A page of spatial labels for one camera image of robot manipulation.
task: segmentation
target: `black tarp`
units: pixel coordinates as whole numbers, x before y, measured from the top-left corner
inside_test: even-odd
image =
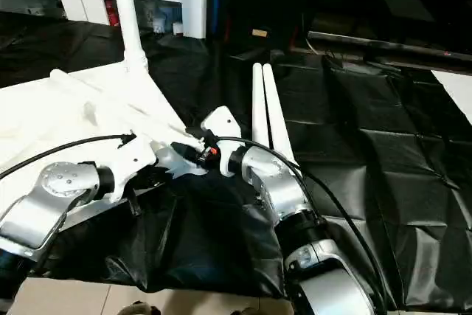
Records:
[[[271,61],[297,161],[326,181],[382,265],[390,308],[472,313],[472,130],[429,72],[145,33],[150,74],[187,125],[227,105],[249,136],[251,65]],[[119,30],[0,13],[0,87],[113,63]],[[316,186],[350,262],[369,264]],[[265,210],[238,177],[185,176],[62,233],[41,274],[283,296]]]

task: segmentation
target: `black plastic sheet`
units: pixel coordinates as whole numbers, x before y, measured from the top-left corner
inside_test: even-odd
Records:
[[[247,137],[251,65],[271,61],[296,159],[365,235],[390,308],[472,313],[472,128],[431,73],[150,33],[142,41],[151,76],[187,125],[227,105]],[[117,29],[0,14],[0,86],[121,59]],[[372,282],[347,224],[310,188],[349,261]],[[185,176],[139,202],[138,218],[123,204],[62,233],[39,274],[143,291],[284,295],[277,239],[238,177]]]

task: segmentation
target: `tiled floor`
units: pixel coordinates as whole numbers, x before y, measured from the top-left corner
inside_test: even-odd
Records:
[[[230,315],[235,310],[247,307],[260,309],[267,315],[294,314],[290,303],[285,300],[203,291],[163,290],[146,294],[137,288],[123,285],[48,279],[28,279],[22,285],[8,314],[116,315],[122,308],[137,300],[156,306],[163,315]]]

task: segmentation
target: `robotic arm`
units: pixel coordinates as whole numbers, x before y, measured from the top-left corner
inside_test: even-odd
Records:
[[[115,203],[128,181],[155,162],[150,143],[137,137],[119,148],[107,165],[46,166],[32,191],[0,218],[0,313],[10,307],[30,270],[46,255],[68,212],[98,199]]]
[[[265,92],[270,92],[273,81],[271,70],[268,73],[263,78]],[[0,305],[7,308],[12,302],[29,271],[48,252],[68,213],[97,199],[107,203],[120,200],[132,177],[143,167],[159,162],[157,166],[166,167],[174,178],[184,173],[201,174],[202,169],[197,166],[216,167],[222,175],[238,174],[254,187],[271,211],[284,257],[288,296],[299,313],[373,315],[372,301],[357,273],[329,236],[325,220],[314,209],[300,174],[291,168],[294,158],[290,142],[277,143],[274,139],[274,135],[286,135],[285,123],[275,126],[280,118],[271,117],[274,112],[282,114],[281,109],[274,109],[274,98],[277,106],[277,92],[267,97],[274,150],[267,147],[268,134],[261,136],[260,131],[259,135],[253,132],[253,136],[258,136],[263,144],[241,139],[239,125],[223,106],[201,123],[206,146],[203,151],[177,142],[173,148],[154,152],[149,140],[137,137],[119,148],[115,159],[106,165],[56,162],[45,167],[32,191],[0,218]],[[253,112],[258,122],[263,121],[261,115],[267,114],[266,105],[258,105],[259,102],[260,99],[255,100],[254,109],[264,109]],[[176,153],[182,148],[191,151],[182,153],[189,160],[184,166]]]

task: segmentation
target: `white plastic part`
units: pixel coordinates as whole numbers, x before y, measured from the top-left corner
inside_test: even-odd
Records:
[[[274,150],[281,153],[285,158],[296,164],[294,152],[288,138],[287,126],[283,118],[282,106],[279,94],[275,86],[274,73],[270,64],[264,64],[264,87],[265,99],[267,100],[268,119],[271,124],[272,144]]]
[[[128,144],[117,150],[115,158],[104,166],[113,173],[115,188],[112,193],[105,194],[111,203],[115,203],[123,196],[125,185],[144,166],[154,164],[156,155],[147,139],[136,137]]]
[[[157,166],[165,167],[166,173],[172,175],[172,179],[177,179],[180,176],[191,173],[192,175],[204,175],[208,171],[197,166],[193,162],[184,159],[171,147],[164,147],[156,151],[157,159],[159,160]]]
[[[235,136],[241,138],[241,128],[226,106],[216,108],[205,118],[200,126],[203,130],[211,130],[216,136]],[[244,144],[232,141],[222,141],[217,144],[221,151],[220,172],[223,176],[231,177],[234,173],[228,170],[229,158],[233,151],[236,151]]]
[[[79,100],[88,110],[89,115],[95,115],[102,120],[119,120],[126,124],[136,135],[148,136],[162,146],[168,146],[173,142],[180,142],[203,151],[203,144],[194,136],[175,128],[166,122],[148,116],[140,110],[122,103],[108,93],[100,91],[92,86],[73,78],[59,69],[51,72],[50,80],[62,91],[71,95],[71,100]]]
[[[148,69],[148,59],[141,47],[138,23],[133,0],[117,0],[119,23],[125,44],[125,63],[128,71],[134,68]]]
[[[263,68],[260,63],[252,66],[252,140],[268,147],[266,94],[264,93]]]

